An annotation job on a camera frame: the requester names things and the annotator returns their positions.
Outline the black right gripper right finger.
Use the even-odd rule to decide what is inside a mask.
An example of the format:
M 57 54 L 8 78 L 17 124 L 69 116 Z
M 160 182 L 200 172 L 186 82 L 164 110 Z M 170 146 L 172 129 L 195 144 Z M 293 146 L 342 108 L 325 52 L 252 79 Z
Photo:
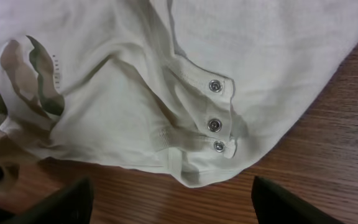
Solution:
M 251 199 L 259 224 L 343 224 L 263 177 L 254 177 Z

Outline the white baby bodysuit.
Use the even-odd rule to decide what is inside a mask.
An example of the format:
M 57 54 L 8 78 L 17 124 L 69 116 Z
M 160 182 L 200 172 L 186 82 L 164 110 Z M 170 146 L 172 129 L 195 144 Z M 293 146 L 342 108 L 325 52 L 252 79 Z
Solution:
M 358 1 L 0 1 L 0 192 L 46 158 L 235 177 L 358 43 Z

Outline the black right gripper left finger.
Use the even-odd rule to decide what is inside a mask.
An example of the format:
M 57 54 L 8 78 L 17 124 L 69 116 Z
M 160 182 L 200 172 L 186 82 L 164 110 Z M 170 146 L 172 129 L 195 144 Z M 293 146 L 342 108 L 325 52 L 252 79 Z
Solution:
M 90 224 L 93 200 L 93 185 L 82 178 L 2 224 Z

